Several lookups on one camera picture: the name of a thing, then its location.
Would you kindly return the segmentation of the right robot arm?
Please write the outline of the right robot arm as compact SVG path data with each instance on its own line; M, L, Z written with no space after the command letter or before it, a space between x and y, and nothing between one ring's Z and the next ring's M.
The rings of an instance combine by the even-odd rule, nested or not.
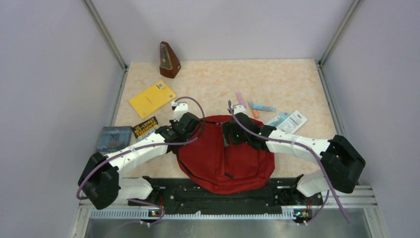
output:
M246 114L237 113L221 124L225 146L247 144L255 150L289 154L319 165L319 170L298 176L290 197L304 204L316 193L335 189L354 191L366 162L350 141L335 135L315 139L284 132L270 125L257 125Z

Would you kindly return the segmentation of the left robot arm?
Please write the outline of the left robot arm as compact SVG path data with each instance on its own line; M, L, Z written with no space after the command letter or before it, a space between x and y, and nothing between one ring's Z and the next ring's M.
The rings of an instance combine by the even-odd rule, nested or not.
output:
M158 201L159 192L143 179L123 181L123 176L139 165L192 143L192 134L201 120L190 112L179 120L161 126L147 138L106 155L90 156L78 180L77 197L88 199L102 210L123 198L141 199L147 205Z

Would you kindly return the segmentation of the red backpack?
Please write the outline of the red backpack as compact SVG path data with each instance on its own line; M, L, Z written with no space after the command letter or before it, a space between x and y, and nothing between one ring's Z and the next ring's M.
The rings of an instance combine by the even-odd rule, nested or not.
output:
M275 169L275 156L250 145L225 146L222 123L228 115L205 117L204 133L177 152L180 169L198 186L230 195L265 186Z

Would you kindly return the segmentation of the colourful treehouse book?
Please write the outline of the colourful treehouse book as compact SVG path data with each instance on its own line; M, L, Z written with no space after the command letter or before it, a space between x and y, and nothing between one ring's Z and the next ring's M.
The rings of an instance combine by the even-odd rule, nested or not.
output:
M158 120L155 116L145 120L144 122L135 125L133 129L134 136L137 142L150 136L159 127Z

